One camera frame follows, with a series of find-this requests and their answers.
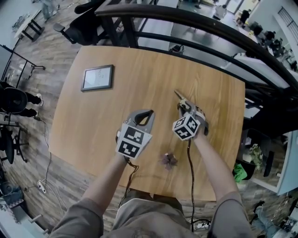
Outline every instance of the office chair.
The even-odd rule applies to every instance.
[[[28,103],[27,95],[20,89],[7,87],[0,92],[1,105],[0,108],[11,114],[22,112]]]
[[[103,31],[97,34],[97,28],[101,26],[102,20],[95,16],[95,10],[105,0],[93,0],[86,4],[78,5],[74,12],[81,14],[73,20],[69,28],[64,31],[65,27],[59,23],[54,24],[54,30],[60,32],[71,44],[78,43],[83,46],[96,45],[101,39],[107,38],[107,34]]]
[[[257,36],[262,32],[262,30],[263,30],[263,28],[259,25],[253,29],[253,33],[255,34],[255,36]]]
[[[24,158],[20,147],[22,145],[28,145],[29,143],[20,143],[21,128],[19,128],[19,132],[14,136],[14,138],[12,137],[13,132],[9,131],[6,127],[1,128],[0,132],[0,150],[5,151],[6,154],[6,157],[0,158],[1,161],[8,160],[8,162],[12,165],[14,162],[14,151],[16,150],[17,155],[20,155],[23,161],[27,163],[28,160]]]

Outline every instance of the hand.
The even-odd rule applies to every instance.
[[[193,137],[195,144],[196,144],[200,139],[205,139],[205,138],[206,138],[206,136],[205,136],[205,134],[204,134],[204,130],[205,130],[205,127],[202,126],[202,125],[200,125],[200,126],[199,126],[199,129],[197,130],[196,135]]]

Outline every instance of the forearm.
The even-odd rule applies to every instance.
[[[126,164],[123,155],[116,154],[104,173],[96,178],[82,198],[93,200],[104,213],[112,200]]]
[[[207,174],[213,187],[216,200],[219,201],[229,192],[237,192],[238,188],[232,172],[227,164],[220,158],[219,154],[210,145],[207,138],[199,134],[194,142],[202,156],[206,166]]]

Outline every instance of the gray shirt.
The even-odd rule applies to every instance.
[[[209,237],[252,238],[239,193],[231,192],[217,203]],[[163,238],[197,237],[183,214],[168,204],[132,199],[119,208],[112,231],[103,234],[99,207],[90,199],[72,205],[50,238]]]

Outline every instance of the wooden floor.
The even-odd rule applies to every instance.
[[[35,43],[24,38],[18,42],[15,48],[17,53],[30,59],[35,64],[44,65],[47,68],[45,71],[36,69],[29,81],[21,81],[20,89],[32,94],[42,94],[44,105],[42,107],[32,106],[32,108],[38,109],[39,117],[47,124],[49,130],[51,130],[55,108],[65,77],[80,49],[80,45],[71,45],[61,34],[53,30],[55,22],[68,26],[76,17],[74,7],[78,3],[67,8],[71,2],[71,0],[62,1],[61,10],[46,24],[43,23],[40,14],[37,17],[37,22],[45,27],[42,36]],[[23,61],[13,57],[13,62],[20,64]],[[34,217],[42,214],[43,218],[39,219],[39,223],[44,228],[51,230],[62,217],[61,209],[50,189],[47,190],[46,194],[43,194],[36,186],[38,180],[45,178],[50,161],[50,154],[44,138],[45,126],[42,122],[33,118],[15,117],[13,120],[19,121],[22,128],[27,131],[27,134],[23,134],[23,141],[27,141],[29,146],[24,147],[23,153],[28,159],[28,163],[24,163],[19,156],[15,157],[12,165],[5,161],[3,167],[7,172],[6,176],[9,181],[21,186],[23,189],[30,215]],[[67,207],[78,201],[88,185],[94,180],[93,176],[76,170],[73,166],[55,156],[52,156],[47,178],[56,185]],[[273,192],[252,182],[247,182],[241,186],[240,190],[250,217],[252,217],[254,204],[259,200],[265,200],[266,211],[269,217],[272,218],[275,210],[284,199],[284,196],[277,197]],[[109,208],[116,209],[123,194],[124,188],[118,187]],[[183,205],[185,216],[191,216],[191,200],[181,200],[180,202]],[[195,217],[211,218],[215,205],[214,202],[196,201]],[[287,214],[288,207],[282,210],[283,214],[278,214],[277,223]],[[108,210],[104,214],[105,231],[111,230],[115,215],[116,211],[114,210]],[[260,233],[259,230],[254,232],[256,235]],[[200,233],[205,237],[207,231]]]

